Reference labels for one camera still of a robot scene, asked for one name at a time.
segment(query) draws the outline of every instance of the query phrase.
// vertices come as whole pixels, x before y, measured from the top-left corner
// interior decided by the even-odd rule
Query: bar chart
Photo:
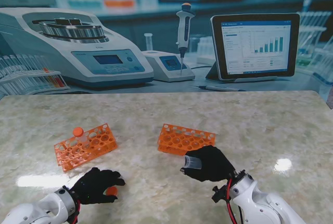
[[[283,52],[283,36],[269,38],[262,44],[256,45],[254,41],[253,53]]]
[[[251,53],[280,53],[285,50],[284,32],[251,32],[248,34]]]

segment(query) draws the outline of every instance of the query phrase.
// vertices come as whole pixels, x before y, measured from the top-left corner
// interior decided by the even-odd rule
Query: test tube rack
[[[0,56],[0,89],[8,95],[67,90],[59,71],[49,69],[43,56]]]
[[[163,124],[158,138],[158,150],[184,156],[187,151],[215,145],[216,134],[171,124]]]
[[[305,11],[300,15],[298,36],[298,66],[307,66],[313,57],[319,38],[326,31],[325,23],[331,16],[330,11]]]
[[[64,172],[104,155],[118,146],[108,124],[103,124],[83,133],[87,141],[71,137],[54,145],[58,166]]]

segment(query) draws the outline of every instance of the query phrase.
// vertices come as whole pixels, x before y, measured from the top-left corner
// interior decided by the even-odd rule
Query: countertop
[[[315,92],[214,92],[6,96],[0,101],[0,220],[17,204],[38,201],[97,166],[119,171],[126,186],[112,204],[82,206],[80,224],[230,223],[211,200],[224,181],[199,182],[161,153],[163,123],[216,133],[237,170],[264,192],[280,194],[307,224],[333,216],[333,127]],[[119,148],[63,173],[55,143],[74,127],[107,122]]]

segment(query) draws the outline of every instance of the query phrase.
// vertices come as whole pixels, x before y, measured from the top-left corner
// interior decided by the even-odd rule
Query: display screen
[[[177,63],[174,59],[165,60],[165,62],[169,66],[177,66]]]
[[[288,69],[291,21],[221,23],[228,74]]]
[[[100,64],[123,64],[117,55],[93,56]]]

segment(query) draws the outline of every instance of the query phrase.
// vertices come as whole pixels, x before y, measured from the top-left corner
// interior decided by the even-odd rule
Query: orange object
[[[75,128],[73,133],[80,134],[81,130],[83,131],[82,128]],[[81,142],[82,138],[73,136],[54,145],[58,166],[62,166],[64,172],[87,163],[118,147],[107,123],[95,129],[90,129],[84,132],[83,135],[87,136],[87,143]]]
[[[118,189],[115,186],[111,186],[106,189],[106,194],[105,195],[118,195]]]
[[[134,7],[134,0],[104,0],[107,7]]]
[[[187,151],[215,145],[216,134],[180,126],[164,124],[158,139],[158,150],[174,155],[185,155]]]
[[[80,127],[77,127],[77,128],[75,128],[75,129],[73,130],[73,135],[74,135],[75,137],[80,137],[80,136],[83,135],[83,133],[84,133],[84,131],[83,131],[83,129],[80,128]]]

